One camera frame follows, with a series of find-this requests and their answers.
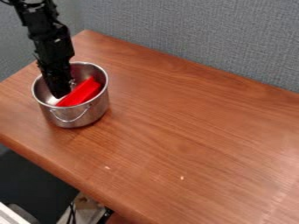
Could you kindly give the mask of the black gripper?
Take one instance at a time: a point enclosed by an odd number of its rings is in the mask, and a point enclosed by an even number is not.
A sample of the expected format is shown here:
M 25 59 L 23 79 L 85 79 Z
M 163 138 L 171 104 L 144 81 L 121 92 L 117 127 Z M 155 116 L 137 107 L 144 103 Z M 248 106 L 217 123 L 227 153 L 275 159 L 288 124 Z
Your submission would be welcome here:
M 32 24 L 29 39 L 35 45 L 37 65 L 52 96 L 60 99 L 71 92 L 71 57 L 75 50 L 71 32 L 64 24 Z

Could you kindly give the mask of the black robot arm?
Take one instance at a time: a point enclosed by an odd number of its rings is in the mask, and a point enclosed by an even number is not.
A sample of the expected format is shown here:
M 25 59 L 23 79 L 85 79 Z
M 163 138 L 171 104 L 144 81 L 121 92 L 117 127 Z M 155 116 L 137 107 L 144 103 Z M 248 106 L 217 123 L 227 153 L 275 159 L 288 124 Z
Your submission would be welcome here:
M 71 92 L 71 58 L 75 56 L 68 26 L 59 20 L 52 0 L 0 0 L 13 7 L 28 39 L 33 42 L 41 77 L 51 94 L 61 98 Z

